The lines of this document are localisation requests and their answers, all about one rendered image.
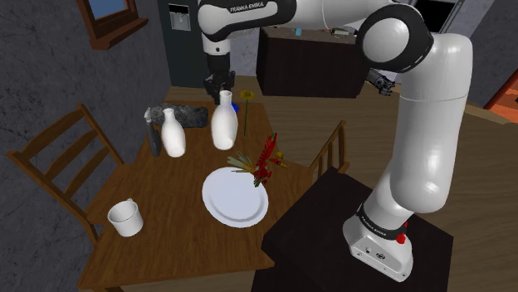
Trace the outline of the dark fridge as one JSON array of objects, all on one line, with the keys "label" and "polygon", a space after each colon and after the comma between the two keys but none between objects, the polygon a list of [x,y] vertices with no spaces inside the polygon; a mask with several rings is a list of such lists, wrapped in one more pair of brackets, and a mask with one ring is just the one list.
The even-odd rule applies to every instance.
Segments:
[{"label": "dark fridge", "polygon": [[198,0],[157,0],[171,85],[203,88],[209,76]]}]

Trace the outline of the grey stone slab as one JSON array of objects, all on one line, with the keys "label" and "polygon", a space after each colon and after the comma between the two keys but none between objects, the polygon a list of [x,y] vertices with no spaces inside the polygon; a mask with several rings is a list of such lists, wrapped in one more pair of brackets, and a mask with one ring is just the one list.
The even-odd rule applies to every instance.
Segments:
[{"label": "grey stone slab", "polygon": [[157,105],[150,109],[150,116],[154,124],[163,125],[165,109],[173,109],[175,119],[183,128],[204,128],[208,125],[206,107],[171,103]]}]

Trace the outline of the yellow flower with green stem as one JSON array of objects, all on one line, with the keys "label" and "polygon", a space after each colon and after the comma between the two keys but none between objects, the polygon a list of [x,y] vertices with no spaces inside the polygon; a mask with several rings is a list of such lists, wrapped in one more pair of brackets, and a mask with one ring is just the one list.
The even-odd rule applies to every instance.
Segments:
[{"label": "yellow flower with green stem", "polygon": [[240,93],[240,97],[246,101],[246,106],[245,106],[245,119],[244,119],[244,130],[243,130],[243,134],[246,134],[246,133],[247,133],[248,102],[249,102],[250,100],[253,100],[253,99],[254,99],[255,94],[254,94],[251,90],[243,90],[243,91]]}]

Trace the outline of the tall white vase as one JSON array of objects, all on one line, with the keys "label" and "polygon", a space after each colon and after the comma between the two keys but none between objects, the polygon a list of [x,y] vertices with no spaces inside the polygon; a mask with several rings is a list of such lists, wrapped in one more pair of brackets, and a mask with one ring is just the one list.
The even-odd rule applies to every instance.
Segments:
[{"label": "tall white vase", "polygon": [[232,107],[232,92],[222,90],[219,93],[218,105],[211,120],[213,144],[217,149],[229,150],[233,147],[237,137],[237,114]]}]

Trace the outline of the small white vase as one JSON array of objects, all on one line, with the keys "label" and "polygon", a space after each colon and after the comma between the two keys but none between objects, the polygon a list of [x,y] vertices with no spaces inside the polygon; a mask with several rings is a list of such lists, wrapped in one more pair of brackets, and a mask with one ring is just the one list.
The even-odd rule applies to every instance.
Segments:
[{"label": "small white vase", "polygon": [[174,110],[163,110],[164,122],[161,129],[161,139],[167,154],[179,158],[185,154],[186,138],[182,125],[176,120]]}]

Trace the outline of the dark kitchen cabinet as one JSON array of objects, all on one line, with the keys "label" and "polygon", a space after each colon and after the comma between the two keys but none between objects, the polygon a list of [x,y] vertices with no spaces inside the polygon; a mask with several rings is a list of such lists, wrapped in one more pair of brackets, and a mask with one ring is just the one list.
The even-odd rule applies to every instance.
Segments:
[{"label": "dark kitchen cabinet", "polygon": [[257,81],[264,95],[354,99],[369,66],[355,48],[355,37],[289,28],[259,32]]}]

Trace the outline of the red parrot figure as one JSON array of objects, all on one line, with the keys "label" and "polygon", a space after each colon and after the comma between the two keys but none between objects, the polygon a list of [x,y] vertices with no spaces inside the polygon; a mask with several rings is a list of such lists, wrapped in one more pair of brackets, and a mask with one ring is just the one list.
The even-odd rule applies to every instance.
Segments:
[{"label": "red parrot figure", "polygon": [[268,169],[268,163],[274,163],[279,167],[287,168],[287,165],[283,162],[284,153],[274,152],[276,137],[277,133],[273,133],[265,140],[264,148],[256,163],[241,152],[237,152],[237,158],[228,157],[227,162],[237,168],[237,170],[234,170],[235,173],[252,174],[254,177],[254,187],[259,187],[260,184],[266,184],[272,175],[272,171]]}]

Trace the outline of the wooden framed window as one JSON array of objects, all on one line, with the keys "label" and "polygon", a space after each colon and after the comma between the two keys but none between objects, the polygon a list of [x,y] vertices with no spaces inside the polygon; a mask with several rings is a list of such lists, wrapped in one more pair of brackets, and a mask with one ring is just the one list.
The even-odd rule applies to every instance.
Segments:
[{"label": "wooden framed window", "polygon": [[121,1],[120,10],[96,17],[90,0],[76,0],[93,50],[109,50],[148,24],[148,18],[139,16],[135,0]]}]

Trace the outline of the white plate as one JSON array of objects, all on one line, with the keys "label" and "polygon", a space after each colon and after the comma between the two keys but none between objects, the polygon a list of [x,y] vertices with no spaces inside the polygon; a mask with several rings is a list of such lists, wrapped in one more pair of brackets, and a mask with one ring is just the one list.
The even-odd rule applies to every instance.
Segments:
[{"label": "white plate", "polygon": [[208,212],[222,224],[247,228],[260,222],[267,213],[266,189],[254,184],[252,173],[224,167],[211,172],[203,182],[203,203]]}]

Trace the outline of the wooden chair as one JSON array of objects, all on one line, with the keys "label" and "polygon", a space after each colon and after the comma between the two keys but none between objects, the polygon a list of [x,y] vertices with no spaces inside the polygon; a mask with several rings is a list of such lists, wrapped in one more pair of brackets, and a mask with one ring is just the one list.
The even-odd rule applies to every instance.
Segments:
[{"label": "wooden chair", "polygon": [[[345,125],[346,122],[341,120],[335,130],[325,142],[321,151],[316,155],[314,161],[310,165],[310,170],[317,170],[317,177],[320,178],[329,168],[336,168],[338,173],[345,173],[350,166],[350,162],[346,160],[346,142],[345,142]],[[335,142],[337,142],[338,165],[335,166]]]},{"label": "wooden chair", "polygon": [[[76,105],[77,110],[64,115],[54,124],[40,132],[31,139],[22,151],[9,151],[9,157],[21,170],[31,177],[40,187],[49,193],[68,212],[71,213],[84,227],[86,235],[95,244],[99,235],[95,230],[96,225],[104,225],[107,222],[107,202],[115,195],[122,182],[130,173],[131,165],[125,163],[115,147],[108,140],[100,126],[95,121],[90,111],[84,104]],[[30,159],[40,153],[46,146],[65,133],[80,119],[85,119],[91,130],[80,136],[63,153],[61,153],[43,173],[34,166]],[[103,143],[103,148],[95,153],[82,169],[72,178],[65,190],[61,190],[53,182],[56,178],[94,139]],[[83,210],[72,201],[72,197],[95,171],[106,157],[112,157],[117,168],[106,179],[101,190],[95,195],[89,206]]]}]

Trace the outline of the wooden table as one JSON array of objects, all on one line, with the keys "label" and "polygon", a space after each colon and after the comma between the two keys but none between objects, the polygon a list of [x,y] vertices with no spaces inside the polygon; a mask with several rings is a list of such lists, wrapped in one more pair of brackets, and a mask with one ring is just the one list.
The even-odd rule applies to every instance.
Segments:
[{"label": "wooden table", "polygon": [[203,204],[206,176],[242,152],[257,160],[272,129],[265,106],[237,102],[239,130],[234,147],[213,146],[209,127],[186,129],[187,151],[180,158],[154,158],[143,144],[122,186],[107,202],[107,212],[132,198],[144,219],[142,230],[124,238],[106,224],[77,283],[78,288],[114,292],[125,285],[271,268],[262,250],[265,233],[297,201],[285,168],[272,165],[266,184],[269,206],[255,226],[232,228],[214,219]]}]

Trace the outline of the white mug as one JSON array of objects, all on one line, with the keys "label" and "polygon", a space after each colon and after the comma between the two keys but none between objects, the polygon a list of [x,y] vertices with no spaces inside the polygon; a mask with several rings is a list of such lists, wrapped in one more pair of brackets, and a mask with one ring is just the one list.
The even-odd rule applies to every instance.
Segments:
[{"label": "white mug", "polygon": [[116,203],[108,211],[107,219],[122,237],[134,236],[144,226],[139,206],[132,198]]}]

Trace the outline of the dark robot stand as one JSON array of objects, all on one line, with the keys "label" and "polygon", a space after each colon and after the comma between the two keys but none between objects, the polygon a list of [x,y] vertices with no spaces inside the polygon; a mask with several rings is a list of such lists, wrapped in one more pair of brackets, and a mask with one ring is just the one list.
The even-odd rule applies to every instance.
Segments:
[{"label": "dark robot stand", "polygon": [[416,215],[408,220],[413,269],[404,282],[350,254],[342,226],[370,193],[328,169],[264,235],[261,248],[275,264],[256,271],[251,292],[447,292],[453,238]]}]

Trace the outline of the orange red door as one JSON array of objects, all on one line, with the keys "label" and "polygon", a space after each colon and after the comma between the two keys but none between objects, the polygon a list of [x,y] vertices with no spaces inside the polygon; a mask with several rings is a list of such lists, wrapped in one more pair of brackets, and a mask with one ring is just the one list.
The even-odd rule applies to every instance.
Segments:
[{"label": "orange red door", "polygon": [[518,69],[493,95],[484,109],[518,124]]}]

